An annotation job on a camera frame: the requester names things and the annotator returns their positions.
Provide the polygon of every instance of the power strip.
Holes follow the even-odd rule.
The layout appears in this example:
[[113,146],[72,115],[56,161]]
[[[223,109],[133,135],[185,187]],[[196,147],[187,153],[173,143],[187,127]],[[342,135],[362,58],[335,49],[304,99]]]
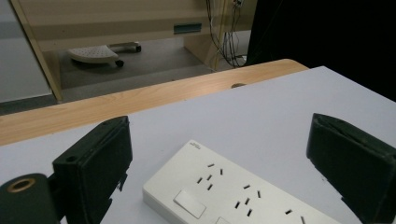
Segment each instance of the power strip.
[[143,187],[173,224],[333,224],[317,209],[191,140]]

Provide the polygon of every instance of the wooden table edge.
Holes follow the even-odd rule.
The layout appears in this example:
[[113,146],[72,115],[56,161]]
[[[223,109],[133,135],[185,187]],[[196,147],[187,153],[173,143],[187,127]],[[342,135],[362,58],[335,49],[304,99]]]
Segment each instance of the wooden table edge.
[[0,116],[0,146],[306,69],[284,59]]

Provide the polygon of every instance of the black curtain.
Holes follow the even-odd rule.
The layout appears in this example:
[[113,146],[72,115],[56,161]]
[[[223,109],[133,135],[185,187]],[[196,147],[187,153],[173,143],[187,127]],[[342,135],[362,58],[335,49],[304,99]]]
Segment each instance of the black curtain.
[[326,66],[396,102],[396,13],[390,1],[259,0],[246,65]]

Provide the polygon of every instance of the table surface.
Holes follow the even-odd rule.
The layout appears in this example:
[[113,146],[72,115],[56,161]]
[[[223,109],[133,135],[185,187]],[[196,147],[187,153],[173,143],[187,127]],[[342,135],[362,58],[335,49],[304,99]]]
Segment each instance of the table surface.
[[[200,86],[189,85],[185,90]],[[196,92],[201,96],[174,99],[172,104],[144,105],[128,115],[134,160],[103,223],[167,223],[143,202],[142,187],[193,139],[340,223],[359,224],[341,195],[305,156],[312,115],[345,120],[396,147],[396,104],[325,67],[229,87],[214,94]],[[111,99],[99,102],[111,107]],[[51,162],[101,120],[0,147],[0,183],[30,173],[50,175]]]
[[0,146],[306,69],[279,60],[1,116]]

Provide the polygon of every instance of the wall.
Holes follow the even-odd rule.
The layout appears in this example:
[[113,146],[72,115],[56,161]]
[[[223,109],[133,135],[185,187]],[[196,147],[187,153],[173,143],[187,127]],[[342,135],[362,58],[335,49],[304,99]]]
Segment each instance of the wall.
[[8,0],[0,0],[0,103],[51,94]]

